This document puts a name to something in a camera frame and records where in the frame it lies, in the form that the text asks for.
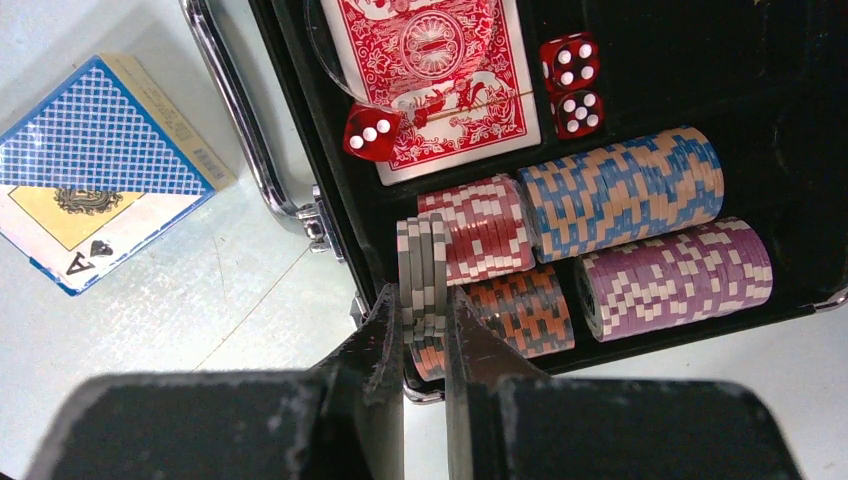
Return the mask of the red chip stack in case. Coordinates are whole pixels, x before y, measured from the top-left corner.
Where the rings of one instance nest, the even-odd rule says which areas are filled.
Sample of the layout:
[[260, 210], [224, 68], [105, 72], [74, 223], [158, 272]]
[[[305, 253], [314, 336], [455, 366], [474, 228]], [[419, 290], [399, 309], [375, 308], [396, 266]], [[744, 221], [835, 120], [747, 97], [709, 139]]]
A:
[[530, 227], [517, 182], [498, 174], [417, 198], [418, 214], [442, 215], [450, 241], [450, 286], [531, 270], [536, 265]]

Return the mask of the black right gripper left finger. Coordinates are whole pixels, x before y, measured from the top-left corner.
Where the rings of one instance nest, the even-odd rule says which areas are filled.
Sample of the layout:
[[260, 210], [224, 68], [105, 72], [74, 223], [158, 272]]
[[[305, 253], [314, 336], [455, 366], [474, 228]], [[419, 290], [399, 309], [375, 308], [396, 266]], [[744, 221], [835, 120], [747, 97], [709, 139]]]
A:
[[103, 375], [65, 401], [31, 479], [400, 479], [398, 287], [306, 370]]

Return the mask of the small grey chip stack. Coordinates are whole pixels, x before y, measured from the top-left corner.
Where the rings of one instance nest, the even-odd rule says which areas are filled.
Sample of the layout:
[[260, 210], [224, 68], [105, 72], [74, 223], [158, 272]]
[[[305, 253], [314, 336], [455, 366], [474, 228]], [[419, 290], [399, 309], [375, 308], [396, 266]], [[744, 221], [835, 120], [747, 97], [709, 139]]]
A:
[[439, 212], [396, 222], [398, 283], [406, 344], [442, 336], [448, 306], [446, 223]]

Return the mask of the orange brown chip stack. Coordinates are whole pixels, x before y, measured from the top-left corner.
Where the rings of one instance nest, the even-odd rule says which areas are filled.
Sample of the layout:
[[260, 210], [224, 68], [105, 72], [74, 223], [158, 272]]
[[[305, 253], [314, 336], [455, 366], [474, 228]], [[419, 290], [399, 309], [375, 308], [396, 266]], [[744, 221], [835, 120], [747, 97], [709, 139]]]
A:
[[[553, 267], [537, 265], [525, 271], [462, 278], [460, 285], [482, 324], [523, 357], [575, 347], [571, 316]], [[446, 322], [438, 316], [413, 324], [408, 349], [414, 386], [444, 378], [445, 328]]]

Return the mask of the red die pair left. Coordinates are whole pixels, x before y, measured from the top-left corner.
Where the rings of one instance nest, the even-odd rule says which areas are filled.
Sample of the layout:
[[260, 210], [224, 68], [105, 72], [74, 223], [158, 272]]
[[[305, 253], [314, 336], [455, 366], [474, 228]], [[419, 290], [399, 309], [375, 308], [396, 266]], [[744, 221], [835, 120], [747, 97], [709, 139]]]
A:
[[538, 50], [546, 90], [571, 92], [587, 88], [600, 73], [599, 48], [589, 32], [544, 42]]

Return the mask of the red die pair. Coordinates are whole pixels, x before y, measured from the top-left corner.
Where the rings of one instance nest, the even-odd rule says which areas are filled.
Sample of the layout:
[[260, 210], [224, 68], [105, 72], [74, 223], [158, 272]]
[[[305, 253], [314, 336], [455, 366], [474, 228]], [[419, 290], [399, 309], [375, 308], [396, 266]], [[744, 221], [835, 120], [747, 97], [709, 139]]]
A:
[[538, 50], [546, 90], [571, 92], [587, 88], [600, 73], [599, 48], [589, 32], [544, 42]]
[[549, 100], [555, 132], [560, 140], [594, 133], [604, 121], [602, 99], [591, 90], [554, 93]]

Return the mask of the red white chip stack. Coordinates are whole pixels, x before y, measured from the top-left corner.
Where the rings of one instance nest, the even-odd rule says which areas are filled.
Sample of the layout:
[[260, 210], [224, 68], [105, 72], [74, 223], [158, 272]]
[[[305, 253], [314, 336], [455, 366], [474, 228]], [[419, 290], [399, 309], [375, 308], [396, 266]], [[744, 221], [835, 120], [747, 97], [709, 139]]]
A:
[[774, 286], [763, 241], [738, 217], [582, 255], [576, 280], [600, 342], [757, 307]]

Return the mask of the red die pair right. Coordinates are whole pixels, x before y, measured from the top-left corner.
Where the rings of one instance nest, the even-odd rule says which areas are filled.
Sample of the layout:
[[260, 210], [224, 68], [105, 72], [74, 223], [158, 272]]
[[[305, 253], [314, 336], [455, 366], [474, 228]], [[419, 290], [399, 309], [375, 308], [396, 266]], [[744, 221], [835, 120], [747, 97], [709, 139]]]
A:
[[594, 133], [604, 121], [602, 99], [591, 90], [554, 93], [549, 100], [555, 132], [560, 140]]

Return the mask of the blue playing card deck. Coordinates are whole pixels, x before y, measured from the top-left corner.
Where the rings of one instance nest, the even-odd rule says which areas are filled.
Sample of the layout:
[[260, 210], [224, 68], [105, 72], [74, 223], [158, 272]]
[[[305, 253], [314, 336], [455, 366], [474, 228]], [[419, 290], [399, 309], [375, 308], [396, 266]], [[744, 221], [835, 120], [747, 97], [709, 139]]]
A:
[[1, 137], [1, 233], [71, 296], [234, 178], [127, 54], [92, 56]]

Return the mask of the red die on cards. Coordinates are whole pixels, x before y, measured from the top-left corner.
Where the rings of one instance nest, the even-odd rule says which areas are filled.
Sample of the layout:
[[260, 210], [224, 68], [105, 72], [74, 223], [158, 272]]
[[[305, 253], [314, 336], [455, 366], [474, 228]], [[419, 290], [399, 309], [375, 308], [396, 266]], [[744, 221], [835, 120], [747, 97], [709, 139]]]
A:
[[344, 130], [344, 150], [361, 159], [388, 162], [394, 156], [402, 119], [398, 111], [354, 103]]

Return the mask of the red playing card deck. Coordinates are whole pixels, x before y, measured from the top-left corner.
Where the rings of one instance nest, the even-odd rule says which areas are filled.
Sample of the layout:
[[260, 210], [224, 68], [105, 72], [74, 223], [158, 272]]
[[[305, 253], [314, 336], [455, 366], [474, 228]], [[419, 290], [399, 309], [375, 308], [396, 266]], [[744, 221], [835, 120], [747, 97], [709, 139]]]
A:
[[325, 71], [400, 116], [385, 186], [540, 144], [515, 1], [310, 1]]

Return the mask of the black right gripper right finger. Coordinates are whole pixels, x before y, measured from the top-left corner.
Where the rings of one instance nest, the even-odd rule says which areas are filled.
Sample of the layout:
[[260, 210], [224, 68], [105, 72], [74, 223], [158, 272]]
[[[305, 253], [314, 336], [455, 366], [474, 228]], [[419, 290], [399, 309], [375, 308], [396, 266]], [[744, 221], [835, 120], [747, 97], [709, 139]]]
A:
[[448, 295], [453, 479], [797, 479], [770, 410], [723, 381], [555, 378]]

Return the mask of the black poker set case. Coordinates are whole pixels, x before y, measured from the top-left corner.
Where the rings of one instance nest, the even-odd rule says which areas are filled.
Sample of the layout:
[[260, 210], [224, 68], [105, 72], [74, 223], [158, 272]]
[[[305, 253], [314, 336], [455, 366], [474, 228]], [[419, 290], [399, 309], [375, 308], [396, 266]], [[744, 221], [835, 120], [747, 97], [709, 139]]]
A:
[[444, 320], [564, 373], [847, 300], [843, 1], [255, 1], [366, 304], [405, 382]]

